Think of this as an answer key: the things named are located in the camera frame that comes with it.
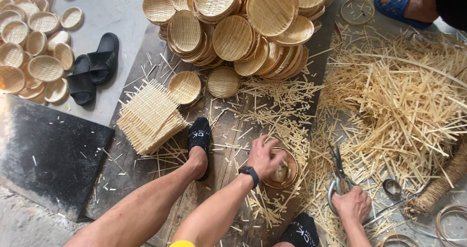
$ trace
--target concrete floor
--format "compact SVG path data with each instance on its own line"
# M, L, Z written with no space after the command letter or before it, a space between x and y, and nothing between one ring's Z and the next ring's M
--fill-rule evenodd
M149 24L142 12L143 0L49 1L50 10L59 15L72 6L80 7L85 14L83 26L77 31L70 32L75 57L95 51L100 37L106 32L113 32L120 39L118 71L110 82L97 87L95 103L80 107L74 103L72 98L69 98L59 105L50 105L57 110L108 125L117 104L117 98L130 73L129 70L139 49L144 31ZM382 34L398 34L401 27L406 28L406 25L384 17L378 12L375 13L374 19L376 21L372 25L381 30ZM430 27L430 30L437 29L455 35L455 30L446 25L440 18L435 22L435 26ZM71 111L65 108L68 104L71 106ZM465 190L466 183L467 178L462 179L456 190ZM467 194L452 193L447 195L439 206L444 206L448 202L465 203L467 202ZM457 233L459 237L465 236L463 225L465 220L456 220L455 217L451 217L451 219L452 221L449 221L449 224L452 223L450 231L454 234ZM434 232L433 220L433 217L423 218L421 222L431 226L431 229L422 229ZM0 187L0 246L62 246L85 224L87 223L71 222L8 189ZM398 227L397 230L412 233L406 225ZM432 238L418 237L418 234L416 238L421 239L425 246L432 244L440 246L438 241L433 241Z

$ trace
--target wooden board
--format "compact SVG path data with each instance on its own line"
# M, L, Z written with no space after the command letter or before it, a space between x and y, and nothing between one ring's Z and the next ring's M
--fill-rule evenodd
M329 49L331 35L334 27L335 14L337 11L337 4L337 1L332 3L330 7L326 9L324 15L319 18L319 20L323 23L323 27L315 35L313 35L312 38L306 43L307 47L310 49L309 55ZM172 67L174 67L178 63L179 58L175 56L172 59L172 52L166 47L165 41L161 41L158 38L157 33L157 26L148 26L148 29L146 30L143 38L142 46L137 54L135 62L133 63L126 84L129 84L137 78L144 76L141 65L145 67L146 73L149 73L151 68L149 64L149 58L147 56L147 53L149 53L152 64L159 64L156 67L155 71L153 71L148 76L149 80L155 78L161 83L165 82L166 86L168 85L168 80L166 81L166 78L170 73L166 72L169 70L169 68L167 67L164 69L165 61L161 58L159 53L162 53L162 55L169 61ZM311 72L312 75L316 73L315 77L307 75L309 80L315 82L315 85L320 85L323 82L327 56L328 53L323 53L315 57L313 59L314 62L308 66L308 70ZM193 66L191 64L180 62L179 65L175 68L175 72L194 71L196 68L196 66ZM200 73L202 74L202 76L200 77L202 81L202 87L205 86L205 80L210 71L211 70L200 71ZM141 80L137 80L135 83L126 87L124 91L135 91L133 86L139 86L140 84ZM315 97L312 99L313 103L311 105L311 108L308 110L307 114L315 114L316 106L318 104L318 97L319 92L316 92ZM214 97L211 96L208 91L206 91L205 95L194 105L181 106L180 112L188 122L194 121L197 117L206 117L209 112L211 100L213 98ZM122 94L120 95L120 99L122 101L127 99L125 92L122 92ZM238 100L234 96L229 99L225 99L224 101L239 104L240 107L242 107L242 110L245 112L251 110L251 108L254 106L254 98L252 96L247 95L239 95ZM269 102L272 102L272 100L269 100L268 98L261 100L261 104L269 104ZM223 103L223 100L221 99L213 101L213 107L214 106L226 107L225 103ZM116 188L117 190L104 190L102 188L103 181L101 181L101 184L98 184L96 186L95 197L99 200L99 203L97 203L97 201L94 201L94 199L91 198L87 207L87 215L93 219L97 219L98 217L100 217L108 209L114 206L119 200L128 195L131 191L159 177L157 172L148 174L148 172L154 172L157 170L156 160L137 160L140 157L136 155L135 151L128 144L128 141L126 140L122 131L120 131L120 129L117 126L115 126L116 120L120 118L118 115L119 109L120 104L117 105L114 112L114 116L110 123L110 126L113 126L113 128L115 129L116 140L112 141L109 153L112 155L113 158L118 157L120 154L123 154L120 156L117 162L126 172L128 172L128 176L119 176L118 173L121 172L120 168L113 162L110 162L108 160L106 161L105 166L103 166L102 169L102 174L106 178L104 184L109 182L109 185L107 185L107 187ZM212 118L215 118L217 115L219 115L219 113L221 113L220 109L212 109ZM237 137L239 137L241 133L239 134L239 132L231 130L232 127L235 127L236 129L242 131L246 131L249 128L251 128L252 125L239 122L238 118L234 117L234 113L226 111L224 115L222 115L219 118L217 124L215 125L212 131L213 137L227 133L227 138L225 139L222 136L214 138L214 143L224 144L225 142L227 142L230 144L241 144L243 146L247 142L250 142L251 144L251 140L258 137L260 134L260 128L253 128L242 139L237 140ZM174 139L170 141L171 146L173 146L174 148L176 146L179 146L180 148L185 149L187 147L187 131L188 129L185 129L177 135L175 135ZM231 159L232 156L236 153L236 149L224 148L223 150L213 151L210 154L210 160L212 164L211 174L209 178L203 183L193 182L188 186L188 188L184 191L182 196L180 196L178 201L172 207L169 217L162 229L152 239L150 239L148 243L151 243L157 247L170 245L167 244L167 242L170 241L181 222L204 200L206 200L209 196L213 195L216 191L220 190L236 178L236 168L233 165L229 166L227 161L225 160L225 158ZM236 157L239 165L242 164L247 158L248 154L245 150L239 152ZM164 169L166 168L166 166L161 163L160 168ZM162 171L161 174L165 175L171 172L172 170L173 169ZM275 190L269 187L266 188L266 193L267 195L271 195L270 197L276 196L276 193L279 193L281 191L282 190ZM226 233L226 235L228 236L223 238L223 245L242 246L242 243L244 242L249 246L260 246L262 240L263 246L271 246L275 243L277 237L280 236L282 231L289 224L290 220L292 220L294 216L294 213L292 211L294 209L294 204L295 203L293 200L289 201L287 206L290 211L288 211L287 213L283 213L282 215L282 217L285 219L285 221L283 221L283 226L274 227L270 232L267 232L266 223L264 219L258 218L258 220L252 221L252 212L249 208L247 208L246 204L243 202L233 223L236 227L241 228L242 232L230 229ZM250 222L245 223L242 222L242 220L250 220ZM253 228L252 226L261 226L261 228Z

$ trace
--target foot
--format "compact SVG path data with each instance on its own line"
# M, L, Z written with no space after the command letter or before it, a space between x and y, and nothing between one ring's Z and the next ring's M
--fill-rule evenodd
M386 5L390 0L380 0ZM405 8L404 17L424 23L435 21L439 15L436 10L435 0L410 0Z

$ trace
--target wristwatch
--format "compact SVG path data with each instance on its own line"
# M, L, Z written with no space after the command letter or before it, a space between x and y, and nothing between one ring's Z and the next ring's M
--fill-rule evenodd
M254 171L253 167L243 166L238 169L238 173L244 173L244 174L251 175L251 177L253 178L253 189L256 188L256 186L258 186L258 183L260 183L260 178L258 177L258 174L256 174L256 171Z

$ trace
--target metal scissors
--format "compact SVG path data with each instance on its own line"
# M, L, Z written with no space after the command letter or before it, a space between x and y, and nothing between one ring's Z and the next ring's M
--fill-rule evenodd
M332 191L336 189L336 193L338 195L342 195L341 191L341 180L346 181L347 185L349 186L349 189L352 190L353 186L357 186L357 184L351 180L347 175L344 173L344 169L342 168L342 160L341 160L341 153L339 151L339 146L336 146L336 151L334 151L334 147L331 146L329 143L329 149L331 150L331 158L334 162L334 166L336 167L336 180L331 183L331 186L329 187L329 191L327 192L327 202L329 204L329 208L331 211L337 215L336 210L334 209L334 206L332 205L331 202L331 196L332 196Z

